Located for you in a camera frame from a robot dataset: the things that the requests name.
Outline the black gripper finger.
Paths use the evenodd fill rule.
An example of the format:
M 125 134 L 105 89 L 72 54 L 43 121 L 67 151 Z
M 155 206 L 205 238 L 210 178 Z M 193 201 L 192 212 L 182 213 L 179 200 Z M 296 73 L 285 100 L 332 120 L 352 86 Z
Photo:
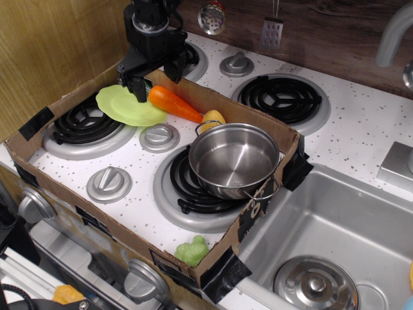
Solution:
M 142 74 L 127 74 L 125 79 L 126 87 L 137 98 L 138 102 L 146 102 L 145 76 Z
M 182 79 L 185 64 L 186 49 L 184 46 L 179 46 L 172 51 L 168 60 L 164 64 L 164 73 L 171 81 L 178 84 Z

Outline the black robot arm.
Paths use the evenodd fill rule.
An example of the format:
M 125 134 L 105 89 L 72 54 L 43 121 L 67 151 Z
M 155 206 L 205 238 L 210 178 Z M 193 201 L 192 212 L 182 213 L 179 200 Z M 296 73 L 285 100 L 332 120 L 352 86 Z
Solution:
M 177 13 L 181 1 L 132 1 L 124 9 L 129 49 L 117 65 L 119 84 L 138 100 L 146 101 L 145 76 L 163 67 L 179 83 L 186 65 L 183 20 Z

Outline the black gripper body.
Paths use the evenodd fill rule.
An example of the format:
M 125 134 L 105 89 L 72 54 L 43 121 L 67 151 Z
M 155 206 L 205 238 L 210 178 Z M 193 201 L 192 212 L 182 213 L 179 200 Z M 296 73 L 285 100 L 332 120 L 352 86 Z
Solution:
M 122 85 L 126 85 L 127 74 L 145 76 L 163 67 L 173 50 L 185 46 L 188 37 L 183 30 L 169 30 L 167 23 L 155 31 L 144 31 L 133 19 L 126 19 L 125 29 L 130 48 L 117 66 Z

